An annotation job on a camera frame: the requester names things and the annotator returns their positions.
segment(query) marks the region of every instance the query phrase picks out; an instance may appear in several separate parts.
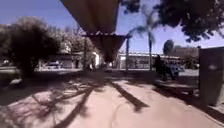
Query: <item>parked car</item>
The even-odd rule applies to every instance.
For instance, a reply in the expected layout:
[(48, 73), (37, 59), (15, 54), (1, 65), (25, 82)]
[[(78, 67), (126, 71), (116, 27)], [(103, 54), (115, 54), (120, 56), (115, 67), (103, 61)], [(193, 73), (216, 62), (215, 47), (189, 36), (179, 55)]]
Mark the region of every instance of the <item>parked car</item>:
[(60, 69), (62, 67), (62, 64), (58, 61), (49, 62), (49, 63), (47, 63), (46, 67), (48, 69)]

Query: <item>wall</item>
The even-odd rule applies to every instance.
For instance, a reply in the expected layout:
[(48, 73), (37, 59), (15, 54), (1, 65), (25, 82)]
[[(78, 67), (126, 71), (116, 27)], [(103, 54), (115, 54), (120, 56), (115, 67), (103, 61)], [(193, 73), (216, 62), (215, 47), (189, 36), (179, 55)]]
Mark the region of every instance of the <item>wall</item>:
[(224, 101), (224, 47), (200, 50), (200, 98), (208, 105)]

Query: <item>foliage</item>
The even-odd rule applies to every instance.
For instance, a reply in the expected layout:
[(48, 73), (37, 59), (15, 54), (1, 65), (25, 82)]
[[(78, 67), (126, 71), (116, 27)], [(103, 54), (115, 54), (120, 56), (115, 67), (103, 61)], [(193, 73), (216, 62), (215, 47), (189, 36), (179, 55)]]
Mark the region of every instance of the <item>foliage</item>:
[(6, 56), (25, 76), (31, 76), (39, 59), (59, 50), (58, 41), (49, 36), (47, 24), (34, 17), (23, 17), (9, 26)]
[(8, 45), (8, 34), (7, 34), (7, 26), (0, 25), (0, 60), (4, 59), (4, 55), (7, 52), (7, 45)]
[(164, 55), (170, 55), (173, 51), (173, 48), (174, 48), (173, 40), (167, 40), (164, 43), (164, 46), (163, 46), (163, 54)]
[[(139, 5), (139, 0), (126, 0), (125, 3), (126, 12), (138, 12), (139, 6), (129, 6)], [(209, 39), (214, 31), (223, 37), (220, 31), (224, 21), (222, 0), (160, 0), (154, 9), (158, 11), (162, 25), (180, 25), (188, 42)]]

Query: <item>blue sky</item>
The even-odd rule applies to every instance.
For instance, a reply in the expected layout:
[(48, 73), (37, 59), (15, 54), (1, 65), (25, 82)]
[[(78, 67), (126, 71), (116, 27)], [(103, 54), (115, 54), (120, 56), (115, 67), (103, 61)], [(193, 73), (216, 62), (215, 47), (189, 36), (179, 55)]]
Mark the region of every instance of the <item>blue sky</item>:
[[(141, 4), (147, 4), (151, 8), (158, 0), (142, 0)], [(124, 8), (119, 9), (117, 33), (127, 32), (137, 25), (144, 23), (141, 14), (123, 14)], [(37, 16), (47, 23), (57, 27), (75, 26), (76, 22), (59, 0), (0, 0), (0, 24), (9, 24), (21, 16)], [(202, 48), (223, 46), (224, 40), (219, 36), (213, 36), (210, 40), (201, 40), (197, 43), (186, 43), (186, 37), (180, 31), (180, 27), (160, 27), (154, 32), (156, 43), (153, 45), (154, 53), (162, 53), (166, 40), (174, 40), (176, 45), (202, 46)], [(135, 35), (131, 39), (130, 51), (147, 52), (147, 36)]]

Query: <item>tree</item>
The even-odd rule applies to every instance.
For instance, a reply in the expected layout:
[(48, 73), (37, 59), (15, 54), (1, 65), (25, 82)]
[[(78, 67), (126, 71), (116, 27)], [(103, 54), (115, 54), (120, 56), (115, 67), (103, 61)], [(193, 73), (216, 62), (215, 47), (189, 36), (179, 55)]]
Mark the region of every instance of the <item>tree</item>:
[(174, 42), (172, 40), (167, 40), (163, 46), (163, 54), (170, 55), (174, 48)]
[(33, 75), (40, 59), (59, 51), (58, 40), (49, 35), (47, 24), (37, 18), (20, 18), (8, 29), (10, 41), (6, 56), (26, 77)]
[(8, 29), (7, 26), (5, 25), (0, 25), (0, 60), (4, 59), (4, 55), (6, 54), (7, 51), (7, 45), (8, 43)]
[(147, 33), (148, 36), (148, 45), (149, 45), (149, 68), (152, 69), (152, 44), (155, 43), (155, 38), (153, 35), (153, 30), (157, 28), (160, 24), (160, 21), (154, 20), (155, 11), (149, 11), (147, 6), (142, 7), (142, 14), (145, 16), (145, 24), (137, 26), (131, 29), (128, 35), (133, 35), (134, 33), (142, 34)]
[[(124, 0), (125, 12), (137, 12), (139, 2)], [(188, 37), (188, 42), (209, 39), (214, 35), (214, 31), (223, 37), (220, 31), (224, 21), (222, 0), (161, 0), (154, 9), (158, 12), (162, 25), (180, 25), (182, 32)]]

